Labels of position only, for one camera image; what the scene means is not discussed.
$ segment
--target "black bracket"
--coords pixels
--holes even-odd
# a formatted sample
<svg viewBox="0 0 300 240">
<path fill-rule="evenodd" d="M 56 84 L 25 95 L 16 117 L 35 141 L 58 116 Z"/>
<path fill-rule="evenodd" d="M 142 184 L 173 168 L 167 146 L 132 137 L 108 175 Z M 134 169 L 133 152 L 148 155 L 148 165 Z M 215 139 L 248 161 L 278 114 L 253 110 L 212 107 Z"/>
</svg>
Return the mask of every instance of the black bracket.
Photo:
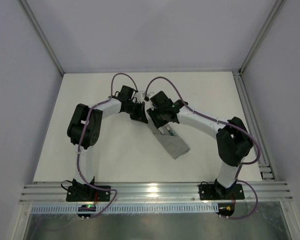
<svg viewBox="0 0 300 240">
<path fill-rule="evenodd" d="M 228 122 L 247 131 L 242 120 L 236 116 Z M 239 166 L 241 160 L 248 155 L 254 146 L 247 135 L 228 125 L 218 130 L 216 142 L 220 158 L 231 167 Z"/>
<path fill-rule="evenodd" d="M 82 131 L 87 120 L 90 108 L 84 104 L 78 104 L 74 110 L 71 122 L 67 129 L 66 134 L 70 137 L 71 143 L 79 144 Z M 93 109 L 89 118 L 89 123 L 86 127 L 81 146 L 84 149 L 96 144 L 99 135 L 102 121 L 103 111 Z"/>
<path fill-rule="evenodd" d="M 245 199 L 245 193 L 241 184 L 234 184 L 232 186 L 231 191 L 227 195 L 220 196 L 217 191 L 216 187 L 213 183 L 201 183 L 199 186 L 199 196 L 200 200 L 212 201 L 212 200 L 233 200 L 233 197 L 236 200 L 243 200 Z"/>
<path fill-rule="evenodd" d="M 184 106 L 181 100 L 173 102 L 163 91 L 160 91 L 151 97 L 150 101 L 154 109 L 148 109 L 147 113 L 157 129 L 169 122 L 179 124 L 177 113 L 179 113 L 180 109 Z"/>
<path fill-rule="evenodd" d="M 111 186 L 96 186 L 101 189 L 111 189 Z M 67 202 L 109 202 L 110 191 L 101 191 L 94 189 L 87 184 L 81 184 L 75 179 L 72 181 L 72 186 L 68 187 L 66 193 Z"/>
<path fill-rule="evenodd" d="M 147 124 L 148 119 L 146 117 L 145 104 L 144 102 L 133 101 L 134 91 L 133 88 L 123 85 L 113 98 L 121 102 L 120 112 L 129 114 L 131 120 Z"/>
</svg>

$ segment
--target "wire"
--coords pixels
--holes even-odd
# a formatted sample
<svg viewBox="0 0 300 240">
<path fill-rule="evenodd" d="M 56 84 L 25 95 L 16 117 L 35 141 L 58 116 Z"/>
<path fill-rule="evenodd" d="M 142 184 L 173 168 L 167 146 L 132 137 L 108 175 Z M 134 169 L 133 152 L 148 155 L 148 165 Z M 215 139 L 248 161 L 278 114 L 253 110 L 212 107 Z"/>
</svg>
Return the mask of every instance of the wire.
<svg viewBox="0 0 300 240">
<path fill-rule="evenodd" d="M 243 134 L 247 135 L 247 136 L 253 141 L 253 143 L 254 143 L 254 145 L 255 145 L 255 147 L 256 147 L 256 149 L 257 149 L 257 155 L 256 155 L 256 158 L 255 158 L 255 160 L 250 161 L 250 162 L 241 162 L 240 165 L 239 165 L 239 168 L 238 168 L 238 170 L 237 170 L 237 173 L 236 173 L 236 175 L 235 175 L 235 178 L 238 177 L 238 175 L 239 175 L 239 173 L 240 173 L 241 168 L 242 168 L 243 165 L 251 165 L 251 164 L 255 164 L 256 162 L 259 161 L 260 156 L 261 156 L 261 148 L 260 148 L 260 146 L 259 146 L 259 143 L 255 140 L 255 138 L 254 138 L 250 133 L 248 133 L 247 131 L 243 130 L 241 127 L 238 127 L 238 126 L 233 125 L 233 124 L 231 124 L 231 123 L 229 123 L 229 122 L 226 122 L 226 121 L 220 121 L 220 120 L 218 120 L 218 119 L 215 119 L 215 118 L 213 118 L 213 117 L 211 117 L 211 116 L 207 116 L 207 115 L 205 115 L 205 114 L 203 114 L 203 113 L 201 113 L 201 112 L 198 112 L 198 111 L 192 109 L 191 107 L 189 107 L 189 106 L 186 104 L 186 102 L 184 101 L 184 99 L 182 98 L 182 96 L 181 96 L 180 92 L 178 91 L 177 87 L 176 87 L 176 86 L 175 86 L 168 78 L 166 78 L 166 77 L 164 77 L 164 76 L 157 76 L 157 77 L 155 77 L 154 79 L 152 79 L 152 80 L 149 82 L 149 84 L 146 86 L 146 89 L 145 89 L 145 96 L 147 96 L 147 92 L 148 92 L 148 89 L 149 89 L 150 85 L 151 85 L 155 80 L 157 80 L 157 79 L 163 79 L 163 80 L 166 80 L 168 83 L 170 83 L 170 85 L 174 88 L 176 94 L 179 96 L 179 98 L 180 98 L 181 102 L 183 103 L 183 105 L 184 105 L 187 109 L 189 109 L 191 112 L 193 112 L 194 114 L 197 114 L 197 115 L 199 115 L 199 116 L 201 116 L 201 117 L 203 117 L 203 118 L 205 118 L 205 119 L 211 120 L 211 121 L 213 121 L 213 122 L 215 122 L 215 123 L 220 123 L 220 124 L 224 124 L 224 125 L 227 125 L 227 126 L 229 126 L 229 127 L 232 127 L 232 128 L 234 128 L 234 129 L 236 129 L 236 130 L 242 132 Z"/>
<path fill-rule="evenodd" d="M 114 80 L 115 80 L 116 76 L 118 76 L 118 75 L 124 75 L 124 76 L 127 76 L 128 78 L 130 78 L 131 81 L 132 81 L 133 84 L 134 84 L 135 91 L 138 92 L 138 87 L 137 87 L 137 84 L 136 84 L 135 80 L 133 80 L 133 78 L 130 77 L 128 74 L 123 73 L 123 72 L 119 72 L 119 73 L 115 74 L 115 75 L 112 77 L 112 81 L 111 81 L 111 95 L 110 95 L 111 98 L 112 98 L 112 96 L 113 96 Z"/>
<path fill-rule="evenodd" d="M 235 192 L 233 192 L 231 194 L 231 200 L 232 200 L 233 206 L 235 207 L 236 206 L 236 194 L 235 194 Z"/>
<path fill-rule="evenodd" d="M 258 199 L 258 195 L 256 193 L 256 190 L 249 183 L 247 183 L 246 181 L 243 181 L 243 180 L 238 180 L 238 179 L 236 181 L 239 182 L 239 183 L 246 184 L 249 188 L 251 188 L 251 190 L 252 190 L 252 192 L 254 193 L 254 196 L 255 196 L 255 205 L 254 205 L 254 208 L 252 209 L 252 211 L 249 214 L 247 214 L 245 216 L 238 216 L 238 217 L 230 216 L 230 217 L 228 217 L 228 219 L 231 219 L 231 220 L 242 220 L 242 219 L 246 219 L 246 218 L 250 217 L 252 214 L 254 214 L 256 212 L 256 210 L 258 208 L 258 205 L 259 205 L 259 199 Z"/>
<path fill-rule="evenodd" d="M 99 202 L 99 198 L 98 198 L 98 192 L 95 193 L 95 198 L 94 198 L 94 202 L 93 205 L 96 206 L 96 204 Z"/>
<path fill-rule="evenodd" d="M 205 184 L 207 184 L 207 185 L 210 185 L 210 183 L 208 183 L 208 182 L 206 182 L 206 181 L 202 181 L 201 184 L 202 184 L 202 183 L 205 183 Z"/>
<path fill-rule="evenodd" d="M 61 187 L 64 189 L 64 190 L 66 190 L 67 192 L 68 192 L 68 189 L 67 188 L 65 188 L 64 186 L 63 186 L 63 183 L 64 182 L 68 182 L 68 183 L 71 183 L 72 184 L 72 182 L 71 181 L 69 181 L 69 180 L 64 180 L 60 185 L 61 185 Z"/>
</svg>

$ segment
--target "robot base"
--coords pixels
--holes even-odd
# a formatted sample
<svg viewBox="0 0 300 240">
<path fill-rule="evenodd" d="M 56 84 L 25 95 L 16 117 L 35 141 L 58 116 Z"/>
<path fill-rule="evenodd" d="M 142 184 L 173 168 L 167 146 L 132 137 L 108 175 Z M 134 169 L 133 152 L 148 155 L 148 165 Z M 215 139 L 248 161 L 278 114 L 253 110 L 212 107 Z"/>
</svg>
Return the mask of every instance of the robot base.
<svg viewBox="0 0 300 240">
<path fill-rule="evenodd" d="M 101 189 L 111 189 L 111 186 L 96 186 Z M 72 186 L 68 187 L 66 194 L 67 202 L 109 202 L 110 191 L 96 190 L 86 184 L 81 184 L 75 179 L 72 181 Z"/>
<path fill-rule="evenodd" d="M 198 187 L 199 187 L 200 200 L 206 200 L 206 201 L 233 200 L 233 197 L 235 197 L 236 200 L 245 199 L 244 190 L 241 184 L 234 184 L 232 186 L 230 194 L 225 195 L 222 198 L 220 197 L 219 194 L 217 194 L 215 185 L 213 183 L 207 184 L 202 182 Z"/>
</svg>

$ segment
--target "metal floor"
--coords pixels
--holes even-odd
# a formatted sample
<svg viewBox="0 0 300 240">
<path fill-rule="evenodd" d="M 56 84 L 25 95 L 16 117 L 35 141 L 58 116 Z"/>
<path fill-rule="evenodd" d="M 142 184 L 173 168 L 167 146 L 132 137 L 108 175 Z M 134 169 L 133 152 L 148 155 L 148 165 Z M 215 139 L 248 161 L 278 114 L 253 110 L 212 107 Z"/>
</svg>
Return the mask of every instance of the metal floor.
<svg viewBox="0 0 300 240">
<path fill-rule="evenodd" d="M 253 202 L 237 202 L 242 216 Z M 24 240 L 291 240 L 279 202 L 260 202 L 257 212 L 244 220 L 226 220 L 216 213 L 109 214 L 75 221 L 74 214 L 32 214 Z"/>
</svg>

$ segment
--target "aluminum profile frame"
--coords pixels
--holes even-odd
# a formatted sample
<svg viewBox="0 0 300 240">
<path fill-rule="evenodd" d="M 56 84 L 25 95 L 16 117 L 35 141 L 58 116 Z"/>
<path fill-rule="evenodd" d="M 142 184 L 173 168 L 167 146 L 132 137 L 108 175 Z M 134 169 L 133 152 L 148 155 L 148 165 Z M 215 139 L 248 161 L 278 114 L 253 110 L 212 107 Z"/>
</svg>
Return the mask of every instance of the aluminum profile frame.
<svg viewBox="0 0 300 240">
<path fill-rule="evenodd" d="M 285 5 L 285 3 L 286 3 L 286 0 L 276 0 L 275 1 L 274 5 L 272 6 L 271 11 L 269 12 L 265 22 L 263 23 L 260 31 L 258 32 L 258 35 L 257 35 L 256 39 L 254 40 L 247 56 L 245 57 L 245 59 L 242 63 L 242 66 L 239 70 L 239 72 L 241 74 L 246 70 L 246 68 L 247 68 L 248 64 L 250 63 L 251 59 L 256 54 L 258 48 L 260 47 L 263 40 L 267 36 L 271 26 L 273 25 L 274 21 L 276 20 L 278 14 L 280 13 L 280 11 L 283 8 L 283 6 Z"/>
<path fill-rule="evenodd" d="M 32 209 L 32 204 L 25 204 L 20 206 L 19 216 L 14 226 L 12 236 L 9 239 L 11 240 L 24 239 L 31 209 Z"/>
<path fill-rule="evenodd" d="M 118 194 L 114 204 L 144 204 L 144 203 L 202 203 L 199 196 L 199 182 L 102 182 L 117 189 Z M 292 201 L 292 194 L 284 181 L 254 181 L 250 182 L 255 189 L 260 202 Z M 237 202 L 254 202 L 252 190 L 242 185 L 245 200 Z M 19 204 L 66 204 L 66 192 L 60 187 L 60 182 L 25 185 Z M 229 200 L 204 201 L 205 203 L 225 203 Z"/>
<path fill-rule="evenodd" d="M 300 240 L 300 216 L 294 201 L 281 201 L 282 212 L 293 240 Z"/>
<path fill-rule="evenodd" d="M 265 141 L 263 139 L 262 133 L 259 128 L 258 121 L 256 119 L 256 114 L 253 108 L 253 105 L 251 103 L 249 93 L 247 91 L 245 81 L 242 77 L 242 75 L 237 72 L 232 72 L 233 79 L 235 82 L 235 86 L 239 95 L 239 99 L 241 102 L 243 114 L 245 116 L 246 122 L 247 122 L 247 128 L 249 132 L 256 138 L 257 142 L 260 145 L 261 149 L 261 156 L 259 160 L 259 169 L 260 172 L 265 172 L 265 174 L 261 174 L 262 178 L 264 180 L 275 180 L 276 181 L 276 175 L 273 168 L 273 165 L 271 164 L 270 155 L 267 151 Z"/>
<path fill-rule="evenodd" d="M 31 7 L 29 6 L 27 0 L 18 0 L 21 8 L 24 11 L 24 14 L 26 15 L 26 17 L 28 18 L 28 20 L 30 21 L 33 29 L 35 30 L 36 34 L 38 35 L 42 45 L 44 46 L 44 48 L 46 49 L 48 55 L 50 56 L 51 60 L 53 61 L 55 67 L 58 69 L 59 73 L 61 74 L 61 76 L 65 75 L 65 71 L 63 70 L 53 48 L 51 47 L 44 31 L 42 30 L 35 14 L 33 13 Z"/>
</svg>

